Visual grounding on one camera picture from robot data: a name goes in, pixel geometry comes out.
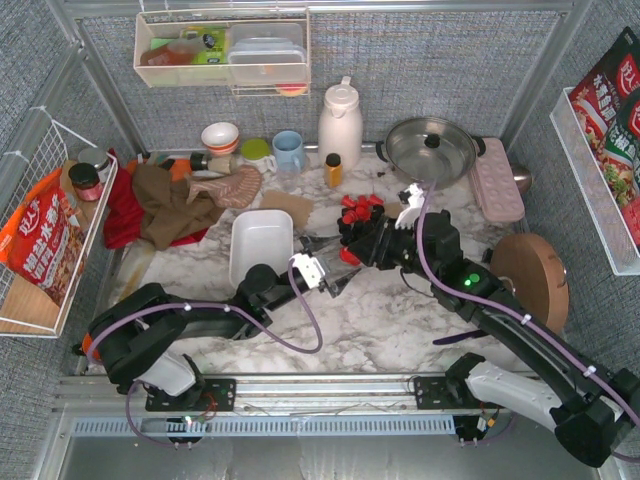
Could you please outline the pink striped towel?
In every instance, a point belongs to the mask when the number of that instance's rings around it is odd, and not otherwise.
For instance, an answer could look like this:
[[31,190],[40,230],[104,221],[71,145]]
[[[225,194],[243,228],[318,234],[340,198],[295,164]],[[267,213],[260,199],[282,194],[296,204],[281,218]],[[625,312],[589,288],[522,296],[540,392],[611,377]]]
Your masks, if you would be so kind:
[[220,208],[243,209],[251,205],[262,185],[262,173],[252,166],[242,165],[231,175],[206,178],[188,176],[187,204],[200,194],[208,195]]

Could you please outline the white plastic storage basket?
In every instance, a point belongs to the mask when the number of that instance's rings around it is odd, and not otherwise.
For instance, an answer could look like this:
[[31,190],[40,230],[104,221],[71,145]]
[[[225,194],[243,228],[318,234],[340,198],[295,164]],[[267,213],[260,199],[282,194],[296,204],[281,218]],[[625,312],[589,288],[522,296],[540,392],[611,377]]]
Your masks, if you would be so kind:
[[232,224],[229,254],[229,281],[237,288],[249,269],[269,265],[282,274],[294,253],[293,220],[282,210],[251,210],[241,213]]

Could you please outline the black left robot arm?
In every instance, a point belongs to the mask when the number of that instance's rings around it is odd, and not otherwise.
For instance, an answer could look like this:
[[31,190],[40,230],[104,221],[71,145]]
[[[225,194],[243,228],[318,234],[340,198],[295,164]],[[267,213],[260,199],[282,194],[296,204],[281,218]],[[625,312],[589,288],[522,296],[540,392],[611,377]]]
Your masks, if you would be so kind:
[[167,293],[149,283],[102,313],[89,326],[82,348],[87,359],[105,369],[111,383],[122,392],[140,381],[178,397],[199,386],[199,371],[188,357],[170,354],[171,346],[189,338],[244,341],[269,335],[271,312],[304,299],[312,290],[339,296],[356,275],[351,270],[331,275],[318,247],[328,238],[301,239],[303,249],[277,273],[265,262],[253,263],[236,288],[223,301],[205,302]]

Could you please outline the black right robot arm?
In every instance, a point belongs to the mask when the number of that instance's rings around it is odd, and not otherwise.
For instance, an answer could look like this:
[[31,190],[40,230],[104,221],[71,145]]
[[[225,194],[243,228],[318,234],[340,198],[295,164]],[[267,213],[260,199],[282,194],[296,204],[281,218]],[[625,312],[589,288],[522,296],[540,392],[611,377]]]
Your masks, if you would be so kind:
[[536,382],[518,375],[501,378],[498,369],[472,354],[451,369],[466,367],[460,387],[545,426],[581,463],[602,466],[638,426],[638,376],[593,361],[535,319],[501,280],[464,256],[448,211],[427,213],[412,229],[398,229],[381,217],[346,249],[368,267],[401,268],[429,280],[441,306],[496,338],[530,367]]

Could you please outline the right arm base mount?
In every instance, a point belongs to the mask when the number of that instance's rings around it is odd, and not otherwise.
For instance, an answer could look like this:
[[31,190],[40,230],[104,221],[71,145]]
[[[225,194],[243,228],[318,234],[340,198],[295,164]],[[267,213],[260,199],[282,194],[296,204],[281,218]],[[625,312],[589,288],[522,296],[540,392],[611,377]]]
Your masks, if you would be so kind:
[[441,376],[414,376],[410,380],[418,410],[479,409],[463,381]]

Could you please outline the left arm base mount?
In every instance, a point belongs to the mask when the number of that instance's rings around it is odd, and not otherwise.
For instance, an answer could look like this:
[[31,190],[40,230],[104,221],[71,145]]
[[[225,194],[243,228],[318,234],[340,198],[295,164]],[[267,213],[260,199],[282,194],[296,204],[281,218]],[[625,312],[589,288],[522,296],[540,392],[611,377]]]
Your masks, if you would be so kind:
[[234,409],[237,382],[233,378],[205,378],[186,392],[171,397],[157,388],[147,390],[148,412],[231,412]]

